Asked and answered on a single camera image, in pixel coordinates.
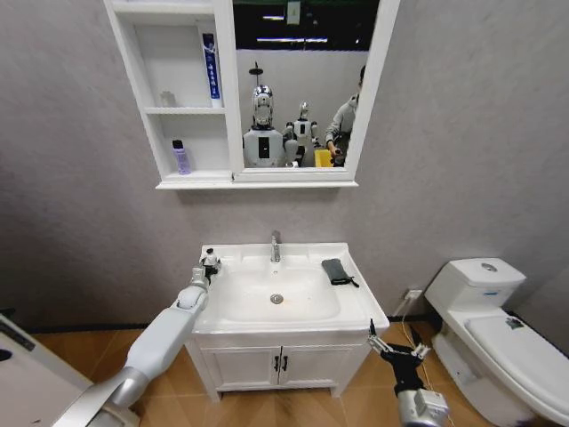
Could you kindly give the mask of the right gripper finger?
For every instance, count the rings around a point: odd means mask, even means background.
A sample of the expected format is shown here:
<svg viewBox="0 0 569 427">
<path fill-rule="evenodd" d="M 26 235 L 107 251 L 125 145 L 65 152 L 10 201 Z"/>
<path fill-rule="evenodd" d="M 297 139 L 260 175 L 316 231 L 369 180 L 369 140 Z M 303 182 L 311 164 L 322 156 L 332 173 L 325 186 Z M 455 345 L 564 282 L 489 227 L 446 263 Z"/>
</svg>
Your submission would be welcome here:
<svg viewBox="0 0 569 427">
<path fill-rule="evenodd" d="M 372 349 L 379 355 L 387 354 L 389 352 L 389 346 L 376 334 L 376 329 L 372 318 L 370 319 L 367 341 Z"/>
<path fill-rule="evenodd" d="M 414 344 L 412 354 L 416 358 L 425 358 L 430 352 L 430 347 L 423 342 L 421 335 L 412 326 L 410 327 L 410 330 Z"/>
</svg>

